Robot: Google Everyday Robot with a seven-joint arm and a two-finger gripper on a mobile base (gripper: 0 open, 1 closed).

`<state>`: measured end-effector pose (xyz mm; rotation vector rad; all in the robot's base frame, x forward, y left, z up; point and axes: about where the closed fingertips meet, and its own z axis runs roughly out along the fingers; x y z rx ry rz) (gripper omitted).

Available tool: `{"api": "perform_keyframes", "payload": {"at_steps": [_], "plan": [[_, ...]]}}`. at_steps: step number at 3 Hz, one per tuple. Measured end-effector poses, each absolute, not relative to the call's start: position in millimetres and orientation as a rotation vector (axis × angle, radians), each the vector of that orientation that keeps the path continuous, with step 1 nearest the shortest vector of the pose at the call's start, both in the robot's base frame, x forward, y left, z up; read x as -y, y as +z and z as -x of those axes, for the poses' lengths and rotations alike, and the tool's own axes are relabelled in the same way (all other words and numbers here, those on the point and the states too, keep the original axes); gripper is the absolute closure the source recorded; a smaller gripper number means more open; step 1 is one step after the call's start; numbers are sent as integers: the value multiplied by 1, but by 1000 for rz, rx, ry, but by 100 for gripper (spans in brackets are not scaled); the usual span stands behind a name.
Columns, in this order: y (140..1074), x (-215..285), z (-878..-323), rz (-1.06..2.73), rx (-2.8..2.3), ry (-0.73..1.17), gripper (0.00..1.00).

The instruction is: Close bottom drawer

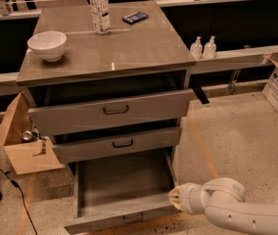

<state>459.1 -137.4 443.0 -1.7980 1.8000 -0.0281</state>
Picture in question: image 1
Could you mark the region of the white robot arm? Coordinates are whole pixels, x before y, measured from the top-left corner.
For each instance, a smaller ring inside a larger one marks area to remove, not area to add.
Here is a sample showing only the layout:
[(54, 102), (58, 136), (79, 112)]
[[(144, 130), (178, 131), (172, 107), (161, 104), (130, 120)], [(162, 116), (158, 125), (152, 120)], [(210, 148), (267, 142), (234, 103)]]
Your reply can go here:
[(169, 201), (187, 214), (203, 214), (215, 226), (248, 235), (278, 235), (278, 204), (245, 201), (238, 181), (215, 178), (203, 185), (186, 183), (169, 192)]

